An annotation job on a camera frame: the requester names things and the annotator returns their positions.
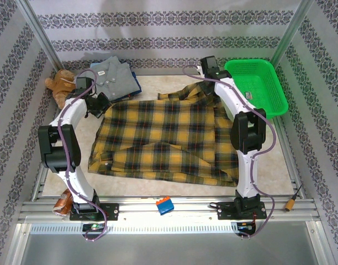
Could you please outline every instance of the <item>orange screwdriver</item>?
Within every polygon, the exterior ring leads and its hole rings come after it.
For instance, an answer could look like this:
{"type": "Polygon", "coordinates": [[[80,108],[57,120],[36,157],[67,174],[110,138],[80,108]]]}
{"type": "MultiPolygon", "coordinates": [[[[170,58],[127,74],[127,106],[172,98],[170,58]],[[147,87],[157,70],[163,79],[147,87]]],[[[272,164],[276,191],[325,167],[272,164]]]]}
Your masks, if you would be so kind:
{"type": "Polygon", "coordinates": [[[285,205],[284,209],[285,211],[290,211],[293,206],[294,206],[294,202],[295,202],[295,199],[297,198],[297,195],[298,195],[298,192],[300,190],[300,188],[302,187],[303,185],[300,185],[299,189],[297,190],[297,192],[293,195],[293,197],[287,202],[287,204],[285,205]]]}

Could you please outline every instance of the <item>wire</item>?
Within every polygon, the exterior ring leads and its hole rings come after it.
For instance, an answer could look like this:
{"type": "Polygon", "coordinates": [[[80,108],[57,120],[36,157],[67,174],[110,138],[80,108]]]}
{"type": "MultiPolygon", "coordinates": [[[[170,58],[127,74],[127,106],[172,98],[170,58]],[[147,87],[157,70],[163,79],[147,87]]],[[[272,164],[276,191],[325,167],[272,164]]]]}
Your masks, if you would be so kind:
{"type": "Polygon", "coordinates": [[[68,82],[68,83],[71,83],[71,84],[75,84],[75,82],[73,81],[69,81],[69,80],[67,80],[67,79],[64,79],[64,78],[60,78],[61,80],[64,80],[64,81],[66,81],[66,82],[68,82]]]}
{"type": "Polygon", "coordinates": [[[250,238],[256,236],[264,228],[264,226],[267,224],[267,222],[271,218],[271,216],[273,214],[273,211],[274,211],[274,207],[276,205],[273,196],[271,196],[271,195],[269,195],[269,194],[267,194],[267,193],[259,190],[259,188],[255,184],[255,181],[253,180],[254,179],[253,168],[254,168],[255,157],[257,157],[259,155],[263,155],[264,153],[270,152],[274,148],[274,146],[276,145],[276,140],[277,140],[276,132],[274,131],[274,128],[273,128],[272,124],[263,115],[261,115],[260,113],[258,113],[254,109],[250,108],[245,103],[245,100],[243,100],[243,98],[239,95],[238,91],[232,85],[230,85],[230,84],[228,84],[226,82],[223,82],[221,80],[215,80],[215,79],[211,79],[211,78],[205,78],[205,77],[198,77],[198,76],[190,75],[190,74],[188,74],[185,71],[189,67],[197,68],[196,65],[187,65],[187,66],[185,66],[182,69],[182,72],[184,73],[184,75],[186,75],[188,77],[192,77],[194,79],[198,79],[198,80],[202,80],[202,81],[209,81],[209,82],[220,83],[220,84],[222,84],[224,86],[227,86],[228,88],[230,88],[234,92],[234,94],[237,96],[237,98],[239,99],[239,101],[243,104],[243,107],[245,107],[246,109],[248,109],[249,111],[251,111],[252,113],[254,113],[255,115],[257,115],[258,117],[260,117],[268,125],[268,127],[270,127],[270,129],[272,131],[272,136],[273,136],[272,145],[268,149],[266,149],[264,151],[257,152],[254,155],[252,155],[252,157],[251,157],[251,166],[250,166],[250,181],[251,181],[251,184],[256,189],[257,192],[261,193],[262,195],[264,195],[266,197],[269,197],[272,200],[272,208],[271,208],[271,211],[270,211],[269,215],[267,216],[265,222],[263,222],[263,224],[256,230],[256,232],[253,235],[251,235],[249,237],[248,236],[242,236],[245,239],[250,239],[250,238]]]}
{"type": "Polygon", "coordinates": [[[80,197],[82,200],[84,200],[85,202],[87,202],[88,204],[90,204],[91,206],[95,207],[96,209],[98,209],[104,216],[104,229],[103,231],[96,237],[96,238],[93,238],[93,239],[89,239],[88,238],[88,233],[86,233],[84,235],[85,239],[87,241],[96,241],[98,240],[99,238],[101,238],[105,232],[107,231],[107,222],[108,222],[108,219],[107,219],[107,214],[105,213],[105,211],[100,208],[99,206],[97,206],[95,203],[91,202],[90,200],[88,200],[87,198],[85,198],[83,195],[81,195],[79,192],[77,192],[71,182],[70,182],[70,170],[71,170],[71,161],[70,161],[70,153],[68,151],[68,147],[67,147],[67,144],[66,144],[66,141],[65,141],[65,137],[62,133],[62,130],[61,130],[61,123],[62,123],[62,118],[64,117],[64,115],[66,114],[67,110],[69,109],[70,106],[73,105],[74,102],[76,102],[77,100],[79,100],[80,98],[82,98],[84,95],[86,95],[90,90],[93,89],[94,85],[96,84],[96,81],[97,81],[97,74],[92,70],[92,69],[85,69],[85,70],[82,70],[76,77],[75,79],[77,79],[78,76],[80,76],[81,74],[83,74],[84,72],[86,71],[91,71],[93,74],[94,74],[94,81],[92,82],[91,86],[85,90],[82,94],[80,94],[78,97],[76,97],[74,100],[71,101],[70,104],[66,105],[63,110],[61,111],[61,114],[60,114],[60,118],[59,118],[59,121],[57,122],[57,130],[60,134],[60,138],[61,138],[61,141],[62,141],[62,145],[64,146],[64,150],[65,150],[65,154],[66,154],[66,161],[67,161],[67,168],[66,168],[66,173],[65,173],[65,176],[66,176],[66,182],[67,182],[67,186],[68,188],[70,189],[70,191],[77,195],[78,197],[80,197]]]}

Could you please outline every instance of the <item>green basket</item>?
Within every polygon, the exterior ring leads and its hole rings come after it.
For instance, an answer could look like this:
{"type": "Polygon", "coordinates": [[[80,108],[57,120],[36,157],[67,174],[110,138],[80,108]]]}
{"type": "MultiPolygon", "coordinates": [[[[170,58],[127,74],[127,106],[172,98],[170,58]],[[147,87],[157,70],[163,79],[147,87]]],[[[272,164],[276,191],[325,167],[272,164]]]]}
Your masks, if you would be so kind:
{"type": "Polygon", "coordinates": [[[245,98],[257,109],[263,108],[268,119],[288,111],[288,103],[270,62],[263,59],[230,60],[224,68],[245,98]]]}

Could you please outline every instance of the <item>gray shirt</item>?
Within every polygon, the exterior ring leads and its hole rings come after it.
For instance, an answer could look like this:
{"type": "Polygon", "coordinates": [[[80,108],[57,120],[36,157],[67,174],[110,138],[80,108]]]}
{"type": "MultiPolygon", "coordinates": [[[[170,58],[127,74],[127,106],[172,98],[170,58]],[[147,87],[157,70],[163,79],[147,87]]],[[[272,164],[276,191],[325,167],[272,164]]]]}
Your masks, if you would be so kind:
{"type": "MultiPolygon", "coordinates": [[[[120,63],[116,56],[92,66],[91,69],[97,73],[97,94],[103,92],[109,101],[139,90],[129,64],[120,63]]],[[[94,74],[89,71],[85,76],[94,79],[94,74]]]]}

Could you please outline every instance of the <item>teddy bear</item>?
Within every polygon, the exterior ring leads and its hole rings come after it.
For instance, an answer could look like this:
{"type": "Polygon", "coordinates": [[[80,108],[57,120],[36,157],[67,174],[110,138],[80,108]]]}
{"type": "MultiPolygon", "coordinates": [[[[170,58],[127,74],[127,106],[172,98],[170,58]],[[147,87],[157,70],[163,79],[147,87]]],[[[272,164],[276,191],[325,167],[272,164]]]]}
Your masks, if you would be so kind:
{"type": "Polygon", "coordinates": [[[75,75],[72,72],[60,70],[57,72],[54,80],[51,78],[45,80],[46,87],[52,90],[52,96],[60,109],[64,108],[67,95],[76,89],[74,79],[75,75]]]}

